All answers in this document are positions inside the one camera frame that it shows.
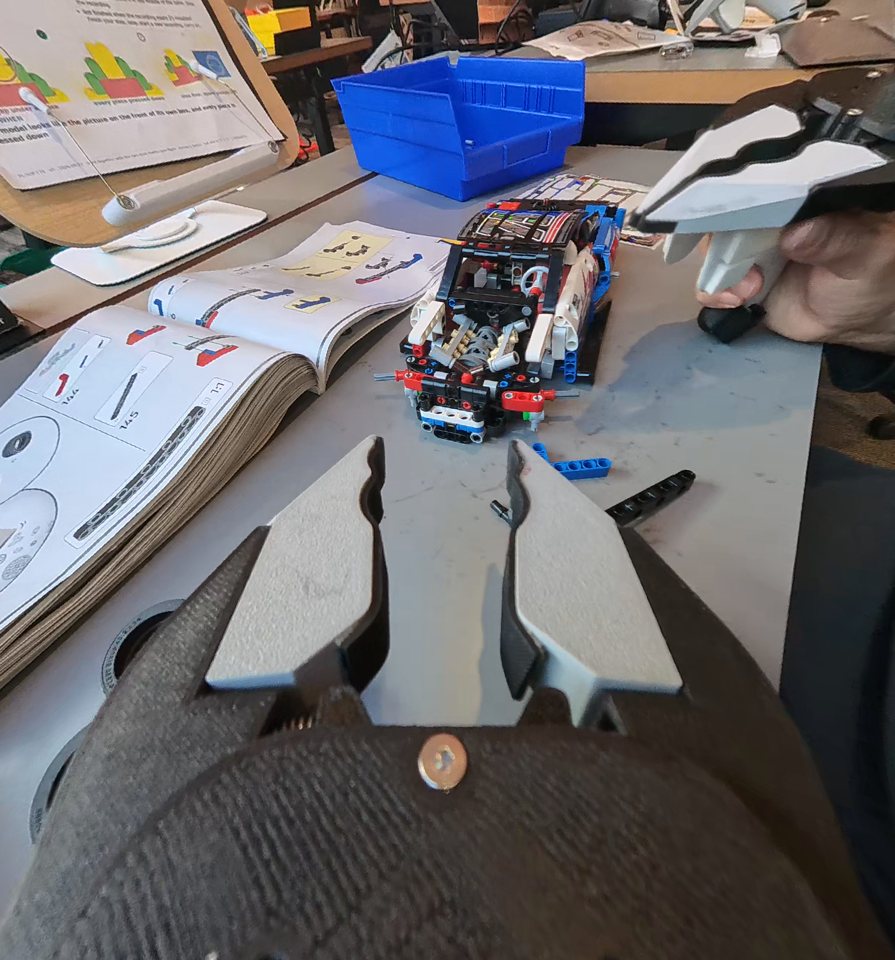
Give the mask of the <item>black rubber tire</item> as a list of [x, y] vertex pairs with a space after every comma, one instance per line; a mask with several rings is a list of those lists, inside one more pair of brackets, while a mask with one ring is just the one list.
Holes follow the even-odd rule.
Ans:
[[87, 726], [82, 727], [61, 747], [50, 761], [34, 791], [29, 811], [29, 834], [32, 844], [38, 841], [57, 789], [87, 731]]
[[183, 598], [170, 599], [149, 606], [118, 632], [105, 652], [101, 667], [101, 687], [105, 695], [114, 690], [131, 661], [142, 651], [153, 633], [184, 602]]

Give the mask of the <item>background wooden table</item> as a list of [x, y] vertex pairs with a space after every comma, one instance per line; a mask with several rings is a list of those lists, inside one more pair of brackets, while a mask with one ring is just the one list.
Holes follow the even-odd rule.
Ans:
[[895, 63], [895, 39], [867, 20], [811, 19], [790, 27], [774, 57], [698, 45], [686, 58], [659, 52], [607, 56], [585, 65], [585, 101], [599, 104], [729, 105], [761, 90], [841, 66]]

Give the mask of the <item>toy brick race car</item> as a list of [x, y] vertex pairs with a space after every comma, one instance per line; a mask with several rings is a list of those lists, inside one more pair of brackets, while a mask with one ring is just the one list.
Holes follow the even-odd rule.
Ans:
[[451, 243], [441, 279], [414, 305], [399, 383], [420, 429], [463, 446], [537, 431], [577, 397], [582, 354], [603, 333], [626, 211], [616, 203], [509, 198]]

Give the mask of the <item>open instruction booklet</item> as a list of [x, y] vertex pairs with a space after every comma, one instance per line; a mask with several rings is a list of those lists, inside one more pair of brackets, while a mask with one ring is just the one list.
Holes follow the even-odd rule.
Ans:
[[327, 223], [85, 316], [0, 407], [0, 690], [213, 498], [447, 243]]

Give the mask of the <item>long black brick beam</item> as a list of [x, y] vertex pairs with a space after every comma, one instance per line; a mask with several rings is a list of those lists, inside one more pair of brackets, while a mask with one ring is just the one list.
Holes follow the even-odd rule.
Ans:
[[681, 498], [694, 486], [695, 479], [696, 474], [693, 471], [680, 470], [614, 504], [606, 510], [606, 514], [620, 528], [635, 526]]

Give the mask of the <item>wooden document stand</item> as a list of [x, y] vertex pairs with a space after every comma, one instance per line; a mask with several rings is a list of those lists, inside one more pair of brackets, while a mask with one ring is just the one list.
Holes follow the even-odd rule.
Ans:
[[128, 171], [16, 189], [0, 175], [0, 214], [23, 233], [63, 247], [96, 247], [265, 178], [294, 162], [296, 123], [241, 29], [244, 2], [206, 2], [225, 45], [283, 139]]

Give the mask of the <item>person's right hand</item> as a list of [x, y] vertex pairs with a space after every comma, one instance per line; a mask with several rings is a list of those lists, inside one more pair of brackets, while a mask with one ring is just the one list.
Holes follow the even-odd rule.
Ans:
[[787, 226], [786, 265], [763, 324], [791, 341], [895, 355], [895, 211], [836, 212]]

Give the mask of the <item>grey desk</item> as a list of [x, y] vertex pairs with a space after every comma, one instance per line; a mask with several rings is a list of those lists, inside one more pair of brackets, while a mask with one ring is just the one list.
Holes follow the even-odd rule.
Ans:
[[[321, 223], [363, 222], [453, 241], [491, 200], [459, 201], [372, 174], [334, 198]], [[552, 459], [607, 457], [600, 481], [569, 482], [599, 509], [688, 469], [697, 482], [637, 532], [776, 683], [819, 369], [819, 349], [766, 332], [734, 345], [695, 321], [698, 250], [666, 265], [658, 250], [621, 244], [593, 382], [547, 406], [534, 433], [463, 445], [424, 432], [404, 387], [378, 380], [404, 366], [412, 307], [361, 336], [335, 361], [323, 392], [308, 390], [273, 435], [175, 534], [69, 631], [0, 689], [0, 904], [35, 847], [29, 811], [58, 751], [113, 699], [105, 654], [145, 609], [192, 598], [251, 533], [367, 437], [382, 438], [379, 524], [387, 570], [390, 648], [361, 695], [378, 725], [430, 729], [508, 724], [499, 635], [509, 527], [489, 502], [507, 493], [513, 440]], [[0, 407], [60, 340], [0, 363]]]

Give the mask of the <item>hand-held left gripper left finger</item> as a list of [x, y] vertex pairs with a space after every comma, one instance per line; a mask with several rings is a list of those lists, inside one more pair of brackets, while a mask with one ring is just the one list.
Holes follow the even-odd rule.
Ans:
[[383, 439], [365, 438], [285, 507], [205, 681], [216, 690], [365, 690], [390, 648]]

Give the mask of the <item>printed instruction sheet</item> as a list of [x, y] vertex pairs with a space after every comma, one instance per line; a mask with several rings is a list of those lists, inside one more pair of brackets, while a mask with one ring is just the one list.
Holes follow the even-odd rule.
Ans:
[[0, 176], [12, 188], [284, 138], [207, 2], [0, 1]]

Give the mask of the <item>blue plastic bin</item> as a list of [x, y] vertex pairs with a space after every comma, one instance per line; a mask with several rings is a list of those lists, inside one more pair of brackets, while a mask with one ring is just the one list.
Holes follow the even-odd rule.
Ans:
[[332, 85], [362, 169], [467, 201], [564, 163], [585, 77], [580, 61], [463, 55]]

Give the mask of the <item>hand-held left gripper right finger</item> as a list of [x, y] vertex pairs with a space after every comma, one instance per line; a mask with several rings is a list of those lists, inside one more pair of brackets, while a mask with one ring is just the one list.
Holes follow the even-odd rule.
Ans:
[[513, 699], [560, 690], [581, 727], [606, 690], [678, 694], [682, 677], [616, 522], [521, 440], [509, 445], [507, 491], [500, 659]]

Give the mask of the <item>loose printed paper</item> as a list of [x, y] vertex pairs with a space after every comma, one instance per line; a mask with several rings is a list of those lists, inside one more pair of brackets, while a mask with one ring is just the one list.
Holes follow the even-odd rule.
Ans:
[[670, 48], [693, 48], [690, 38], [669, 30], [654, 30], [631, 23], [609, 20], [582, 21], [528, 40], [534, 48], [570, 62], [597, 57], [615, 57]]

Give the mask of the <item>blue angled brick beam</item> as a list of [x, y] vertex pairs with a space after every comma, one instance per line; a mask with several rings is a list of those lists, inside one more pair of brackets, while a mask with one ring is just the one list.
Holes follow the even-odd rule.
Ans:
[[553, 461], [545, 445], [535, 442], [531, 445], [537, 455], [569, 481], [577, 482], [585, 479], [605, 478], [612, 467], [612, 461], [607, 458], [577, 459], [568, 461]]

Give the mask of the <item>yellow plastic bin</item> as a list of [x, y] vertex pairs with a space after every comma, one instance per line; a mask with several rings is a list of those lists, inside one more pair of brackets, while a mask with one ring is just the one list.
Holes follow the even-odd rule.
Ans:
[[249, 29], [268, 57], [285, 56], [321, 47], [321, 30], [312, 3], [278, 2], [247, 7]]

